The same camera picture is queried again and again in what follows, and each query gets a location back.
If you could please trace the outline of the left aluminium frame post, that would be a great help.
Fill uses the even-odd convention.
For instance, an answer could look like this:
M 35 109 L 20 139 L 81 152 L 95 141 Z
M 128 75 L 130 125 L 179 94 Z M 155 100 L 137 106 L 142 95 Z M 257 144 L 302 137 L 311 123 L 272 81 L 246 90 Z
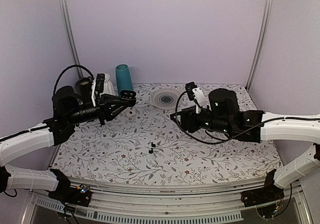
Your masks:
M 68 2 L 67 0 L 59 0 L 59 4 L 60 4 L 62 19 L 64 22 L 66 36 L 67 36 L 68 44 L 70 47 L 73 62 L 75 65 L 80 66 L 81 64 L 80 64 L 76 42 L 74 39 L 73 30 L 72 30 L 72 23 L 71 23 L 71 18 L 69 14 Z

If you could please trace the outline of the floral tablecloth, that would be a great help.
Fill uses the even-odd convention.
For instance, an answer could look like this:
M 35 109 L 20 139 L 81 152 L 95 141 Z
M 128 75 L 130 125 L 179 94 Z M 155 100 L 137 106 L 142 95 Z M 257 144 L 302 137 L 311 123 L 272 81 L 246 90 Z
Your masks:
M 273 142 L 231 140 L 214 145 L 203 131 L 192 140 L 171 121 L 170 111 L 150 105 L 153 92 L 182 92 L 183 84 L 135 84 L 133 88 L 137 103 L 132 109 L 105 125 L 98 121 L 79 125 L 60 145 L 52 166 L 75 179 L 162 186 L 262 178 L 282 166 Z M 128 111 L 135 116 L 128 118 Z

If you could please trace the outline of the spiral patterned plate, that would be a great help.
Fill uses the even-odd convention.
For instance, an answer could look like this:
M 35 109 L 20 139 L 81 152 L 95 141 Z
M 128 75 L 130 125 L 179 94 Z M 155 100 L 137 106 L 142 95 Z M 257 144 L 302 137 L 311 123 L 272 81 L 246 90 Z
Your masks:
M 151 94 L 149 103 L 160 110 L 173 110 L 181 93 L 172 88 L 162 88 Z

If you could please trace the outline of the black cylinder vase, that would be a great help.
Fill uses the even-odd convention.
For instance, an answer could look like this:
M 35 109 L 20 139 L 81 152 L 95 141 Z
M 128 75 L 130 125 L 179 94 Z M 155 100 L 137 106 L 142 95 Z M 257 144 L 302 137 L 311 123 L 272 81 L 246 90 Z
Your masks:
M 80 95 L 83 103 L 91 101 L 92 81 L 91 77 L 83 77 L 75 83 L 76 92 Z

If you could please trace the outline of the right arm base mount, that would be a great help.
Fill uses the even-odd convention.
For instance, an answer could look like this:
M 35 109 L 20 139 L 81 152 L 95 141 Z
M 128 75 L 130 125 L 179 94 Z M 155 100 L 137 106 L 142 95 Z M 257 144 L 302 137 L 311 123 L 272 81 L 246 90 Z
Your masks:
M 245 207 L 257 207 L 258 215 L 264 219 L 272 219 L 276 216 L 280 209 L 283 198 L 285 197 L 284 191 L 277 187 L 261 187 L 252 190 L 243 191 L 240 200 Z

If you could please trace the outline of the teal vase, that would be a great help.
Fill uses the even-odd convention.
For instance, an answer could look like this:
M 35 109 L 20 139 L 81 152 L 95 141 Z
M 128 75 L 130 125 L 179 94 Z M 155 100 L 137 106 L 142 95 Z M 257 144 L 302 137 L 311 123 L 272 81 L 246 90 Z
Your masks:
M 115 67 L 115 77 L 118 95 L 121 95 L 122 91 L 133 91 L 133 83 L 131 79 L 131 73 L 129 66 L 125 63 L 121 63 Z

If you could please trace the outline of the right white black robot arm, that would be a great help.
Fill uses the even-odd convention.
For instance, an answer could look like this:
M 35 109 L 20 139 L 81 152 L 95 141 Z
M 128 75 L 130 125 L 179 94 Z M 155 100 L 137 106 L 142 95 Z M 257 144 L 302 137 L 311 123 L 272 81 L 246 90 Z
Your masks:
M 297 179 L 320 167 L 320 116 L 275 114 L 263 110 L 241 111 L 234 91 L 218 88 L 205 97 L 196 86 L 187 85 L 185 94 L 194 106 L 175 110 L 170 119 L 187 136 L 200 129 L 224 134 L 226 141 L 303 141 L 311 146 L 285 166 L 269 172 L 258 197 L 269 202 Z

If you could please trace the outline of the aluminium frame post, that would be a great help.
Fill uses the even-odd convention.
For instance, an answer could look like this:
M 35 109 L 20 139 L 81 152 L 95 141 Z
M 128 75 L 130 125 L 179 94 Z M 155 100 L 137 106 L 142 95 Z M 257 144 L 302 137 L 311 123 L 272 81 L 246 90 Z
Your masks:
M 75 65 L 80 66 L 81 64 L 80 64 L 76 42 L 74 39 L 73 30 L 72 30 L 72 23 L 71 23 L 71 18 L 69 14 L 68 2 L 67 0 L 59 0 L 59 4 L 60 4 L 62 19 L 64 22 L 66 36 L 67 36 L 68 44 L 70 47 L 73 62 Z
M 256 48 L 254 51 L 249 75 L 248 75 L 248 78 L 247 78 L 247 81 L 245 84 L 245 89 L 248 92 L 250 92 L 253 87 L 255 76 L 256 76 L 256 73 L 258 70 L 258 65 L 260 62 L 260 58 L 261 58 L 261 54 L 262 54 L 262 50 L 263 50 L 263 46 L 264 46 L 264 41 L 265 41 L 265 37 L 267 34 L 268 24 L 269 24 L 269 20 L 270 20 L 270 15 L 271 15 L 271 11 L 272 11 L 272 5 L 273 5 L 273 0 L 265 0 L 264 1 L 262 20 L 261 20 L 258 39 L 257 39 L 257 44 L 256 44 Z

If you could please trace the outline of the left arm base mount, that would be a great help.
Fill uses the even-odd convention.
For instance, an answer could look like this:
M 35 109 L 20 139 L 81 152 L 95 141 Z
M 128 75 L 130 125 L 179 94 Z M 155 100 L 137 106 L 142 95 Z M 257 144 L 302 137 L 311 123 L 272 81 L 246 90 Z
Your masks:
M 62 204 L 88 207 L 92 199 L 92 194 L 89 185 L 80 184 L 76 187 L 58 187 L 55 191 L 49 191 L 48 197 Z

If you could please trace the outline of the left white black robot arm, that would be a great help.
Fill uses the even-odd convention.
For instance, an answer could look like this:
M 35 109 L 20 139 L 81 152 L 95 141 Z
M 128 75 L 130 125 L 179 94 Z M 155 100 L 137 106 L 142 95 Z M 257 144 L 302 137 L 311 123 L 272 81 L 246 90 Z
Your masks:
M 55 192 L 63 201 L 70 201 L 74 197 L 70 180 L 60 170 L 32 170 L 14 167 L 9 163 L 36 150 L 65 143 L 75 133 L 78 124 L 99 120 L 104 125 L 126 108 L 133 107 L 137 101 L 133 90 L 122 90 L 120 96 L 97 95 L 92 102 L 80 104 L 81 99 L 72 86 L 63 86 L 52 97 L 52 118 L 1 138 L 1 192 L 13 189 L 45 190 Z

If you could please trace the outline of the right aluminium frame post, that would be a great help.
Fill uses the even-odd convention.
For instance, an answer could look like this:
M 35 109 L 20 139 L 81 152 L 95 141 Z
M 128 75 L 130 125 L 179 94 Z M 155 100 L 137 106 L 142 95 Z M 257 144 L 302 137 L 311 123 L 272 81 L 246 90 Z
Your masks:
M 271 11 L 272 11 L 272 5 L 273 5 L 273 0 L 265 0 L 264 1 L 262 20 L 261 20 L 258 39 L 257 39 L 257 44 L 256 44 L 256 48 L 254 51 L 249 75 L 248 75 L 248 78 L 247 78 L 247 81 L 245 84 L 245 89 L 248 92 L 250 92 L 253 87 L 255 76 L 256 76 L 256 73 L 258 70 L 258 65 L 260 62 L 260 58 L 261 58 L 261 54 L 262 54 L 262 50 L 263 50 L 263 46 L 264 46 L 264 41 L 265 41 L 265 37 L 267 34 L 268 24 L 269 24 L 269 20 L 270 20 L 270 15 L 271 15 Z

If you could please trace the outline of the black earbud charging case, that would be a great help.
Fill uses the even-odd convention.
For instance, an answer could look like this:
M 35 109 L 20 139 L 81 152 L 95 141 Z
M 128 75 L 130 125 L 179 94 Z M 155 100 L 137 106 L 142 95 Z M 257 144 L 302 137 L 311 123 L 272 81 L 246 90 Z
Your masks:
M 136 99 L 136 92 L 133 90 L 121 90 L 120 97 L 122 99 L 134 100 Z

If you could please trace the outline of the white ribbed vase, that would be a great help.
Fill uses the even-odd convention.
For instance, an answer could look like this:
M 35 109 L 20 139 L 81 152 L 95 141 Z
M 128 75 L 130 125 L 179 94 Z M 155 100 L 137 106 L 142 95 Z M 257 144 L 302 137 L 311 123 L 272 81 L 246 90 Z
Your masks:
M 108 95 L 112 95 L 112 96 L 116 95 L 114 85 L 110 79 L 110 75 L 107 73 L 104 74 L 103 90 L 102 90 L 101 94 L 102 95 L 108 94 Z

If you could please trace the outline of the aluminium front rail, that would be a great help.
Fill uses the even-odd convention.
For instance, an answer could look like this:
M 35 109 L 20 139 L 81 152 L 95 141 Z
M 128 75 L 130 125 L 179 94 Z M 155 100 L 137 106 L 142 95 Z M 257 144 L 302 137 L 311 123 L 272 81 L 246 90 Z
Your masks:
M 89 206 L 73 205 L 73 214 L 42 191 L 29 193 L 24 224 L 311 224 L 307 200 L 299 182 L 276 202 L 245 206 L 241 194 L 260 188 L 258 178 L 203 185 L 130 185 L 92 182 Z

